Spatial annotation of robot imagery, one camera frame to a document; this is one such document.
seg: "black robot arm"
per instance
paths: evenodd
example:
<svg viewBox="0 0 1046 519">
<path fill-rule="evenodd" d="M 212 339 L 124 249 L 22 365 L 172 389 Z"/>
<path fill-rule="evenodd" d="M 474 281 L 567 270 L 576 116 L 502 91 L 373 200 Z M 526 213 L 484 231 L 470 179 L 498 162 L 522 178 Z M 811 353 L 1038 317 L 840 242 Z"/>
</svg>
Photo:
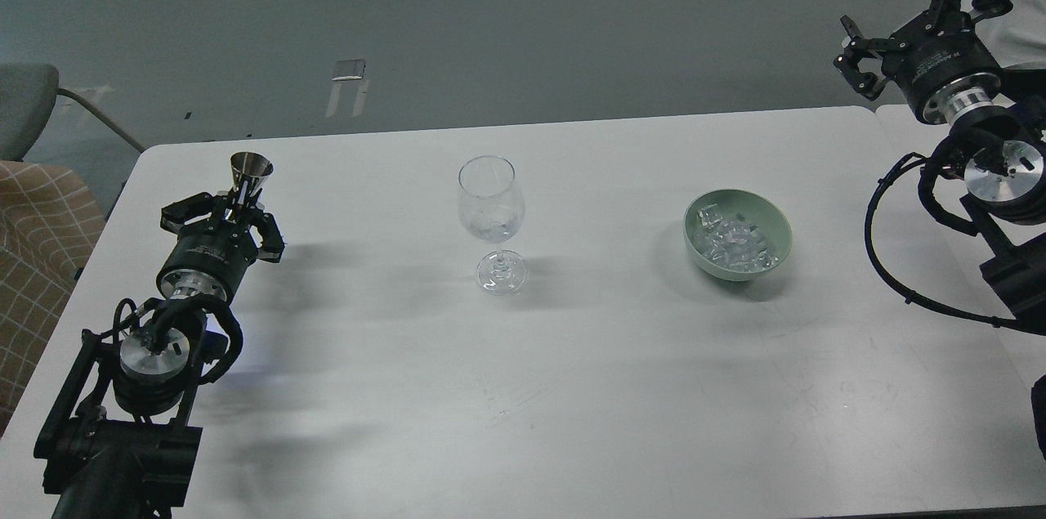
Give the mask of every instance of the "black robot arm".
<svg viewBox="0 0 1046 519">
<path fill-rule="evenodd" d="M 201 193 L 161 210 L 160 227 L 178 235 L 157 276 L 163 298 L 141 307 L 123 299 L 111 330 L 83 332 L 33 450 L 47 460 L 44 491 L 61 495 L 56 519 L 169 518 L 185 503 L 202 433 L 188 425 L 197 388 L 220 379 L 243 349 L 229 306 L 247 268 L 279 262 L 283 252 L 275 220 L 257 203 L 272 164 L 246 153 L 231 162 L 232 190 Z M 207 330 L 211 317 L 223 333 Z M 94 386 L 81 399 L 92 371 Z M 110 388 L 134 421 L 108 419 L 103 400 Z M 153 422 L 175 407 L 167 423 Z"/>
<path fill-rule="evenodd" d="M 859 94 L 873 100 L 887 81 L 905 95 L 915 118 L 948 123 L 949 134 L 929 157 L 908 154 L 893 165 L 872 194 L 865 213 L 864 242 L 871 264 L 890 288 L 942 315 L 1046 335 L 1046 234 L 1014 244 L 998 221 L 1018 225 L 1046 222 L 1046 69 L 1002 69 L 977 38 L 979 21 L 1013 9 L 1010 0 L 931 0 L 929 8 L 888 39 L 866 39 L 848 18 L 848 36 L 836 68 Z M 882 76 L 859 69 L 868 58 L 882 61 Z M 1014 101 L 994 103 L 998 94 Z M 994 257 L 980 266 L 981 276 L 1013 318 L 990 317 L 949 307 L 922 295 L 890 274 L 876 254 L 872 224 L 880 200 L 905 173 L 920 168 L 918 198 L 940 224 L 968 235 L 981 235 Z M 968 219 L 946 210 L 935 198 L 938 180 L 961 180 L 959 199 Z M 1040 450 L 1046 456 L 1046 377 L 1031 389 Z"/>
</svg>

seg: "wire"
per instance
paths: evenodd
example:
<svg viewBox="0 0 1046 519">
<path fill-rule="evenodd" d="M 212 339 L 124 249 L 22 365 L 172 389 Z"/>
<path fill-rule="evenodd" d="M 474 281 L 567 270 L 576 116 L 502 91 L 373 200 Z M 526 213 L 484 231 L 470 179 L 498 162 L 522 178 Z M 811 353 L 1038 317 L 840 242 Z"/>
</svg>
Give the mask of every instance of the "wire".
<svg viewBox="0 0 1046 519">
<path fill-rule="evenodd" d="M 205 311 L 214 316 L 218 324 L 225 332 L 229 339 L 229 344 L 225 347 L 225 354 L 214 363 L 207 374 L 200 378 L 200 384 L 208 384 L 222 378 L 236 358 L 240 357 L 244 348 L 244 332 L 240 326 L 240 321 L 224 300 L 209 294 L 197 294 L 188 298 L 177 301 L 168 301 L 163 312 L 156 318 L 155 325 L 150 330 L 149 347 L 159 349 L 162 344 L 160 338 L 166 338 L 167 331 L 170 330 L 178 317 L 197 310 Z M 203 341 L 204 331 L 201 330 L 200 340 Z"/>
<path fill-rule="evenodd" d="M 923 170 L 923 175 L 919 177 L 917 190 L 919 202 L 923 203 L 923 207 L 933 217 L 934 221 L 975 238 L 980 231 L 974 222 L 948 212 L 933 196 L 933 187 L 941 170 L 948 164 L 952 153 L 964 143 L 975 143 L 982 148 L 982 151 L 990 151 L 993 157 L 1002 158 L 1003 140 L 1000 136 L 981 131 L 981 129 L 965 129 L 965 131 L 953 133 L 946 136 L 943 141 L 938 143 L 930 157 L 926 159 L 926 168 Z"/>
<path fill-rule="evenodd" d="M 988 317 L 986 315 L 978 315 L 976 313 L 970 313 L 968 311 L 962 311 L 960 308 L 949 307 L 948 304 L 937 302 L 936 300 L 927 298 L 926 295 L 919 294 L 918 292 L 912 290 L 911 288 L 905 286 L 903 281 L 897 280 L 890 274 L 883 263 L 880 262 L 879 256 L 876 254 L 874 244 L 871 241 L 871 225 L 876 217 L 876 209 L 879 208 L 879 202 L 886 195 L 886 190 L 893 185 L 894 181 L 897 181 L 902 176 L 924 165 L 927 162 L 927 158 L 919 154 L 908 154 L 901 158 L 893 167 L 886 173 L 886 176 L 882 180 L 879 180 L 879 186 L 876 188 L 874 194 L 872 194 L 870 201 L 868 202 L 868 210 L 864 218 L 864 247 L 868 252 L 868 260 L 871 261 L 871 267 L 876 269 L 876 273 L 879 277 L 886 283 L 886 286 L 893 289 L 894 292 L 904 296 L 906 303 L 915 303 L 918 307 L 926 308 L 929 311 L 938 313 L 940 315 L 947 315 L 950 317 L 956 317 L 959 319 L 969 319 L 971 321 L 978 321 L 982 323 L 988 323 L 997 328 L 1007 328 L 1016 329 L 1018 331 L 1024 331 L 1027 333 L 1028 330 L 1022 328 L 1016 319 L 1002 319 L 999 317 Z"/>
<path fill-rule="evenodd" d="M 131 322 L 130 320 L 122 320 L 123 308 L 126 307 L 131 308 L 132 315 L 134 315 L 134 312 L 138 310 L 138 306 L 134 303 L 134 300 L 131 300 L 130 298 L 120 299 L 120 301 L 116 303 L 116 311 L 113 313 L 113 329 L 119 329 L 121 324 L 129 324 Z"/>
</svg>

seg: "silver funnel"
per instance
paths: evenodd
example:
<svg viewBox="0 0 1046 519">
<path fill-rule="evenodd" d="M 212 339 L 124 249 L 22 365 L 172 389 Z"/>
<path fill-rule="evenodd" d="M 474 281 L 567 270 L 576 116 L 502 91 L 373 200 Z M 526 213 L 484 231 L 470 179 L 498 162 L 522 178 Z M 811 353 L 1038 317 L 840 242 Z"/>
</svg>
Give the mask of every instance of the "silver funnel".
<svg viewBox="0 0 1046 519">
<path fill-rule="evenodd" d="M 229 158 L 236 203 L 253 203 L 262 193 L 262 184 L 272 176 L 272 162 L 258 154 L 240 152 Z"/>
</svg>

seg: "white table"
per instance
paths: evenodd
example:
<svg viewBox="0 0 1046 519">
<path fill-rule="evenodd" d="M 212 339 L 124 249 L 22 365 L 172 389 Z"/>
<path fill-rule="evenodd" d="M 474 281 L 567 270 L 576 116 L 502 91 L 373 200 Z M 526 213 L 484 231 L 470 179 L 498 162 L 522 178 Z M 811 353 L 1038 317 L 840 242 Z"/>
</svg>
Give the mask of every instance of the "white table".
<svg viewBox="0 0 1046 519">
<path fill-rule="evenodd" d="M 30 455 L 78 348 L 156 294 L 165 203 L 266 155 L 288 243 L 247 273 L 247 344 L 201 388 L 176 517 L 800 517 L 1046 502 L 1027 389 L 994 330 L 903 301 L 861 243 L 893 161 L 858 108 L 153 148 L 132 174 L 0 439 L 5 517 L 56 497 Z M 531 279 L 487 296 L 457 221 L 474 155 L 515 162 Z M 792 222 L 776 271 L 717 281 L 681 218 L 750 188 Z M 972 289 L 917 203 L 884 258 L 943 301 Z"/>
</svg>

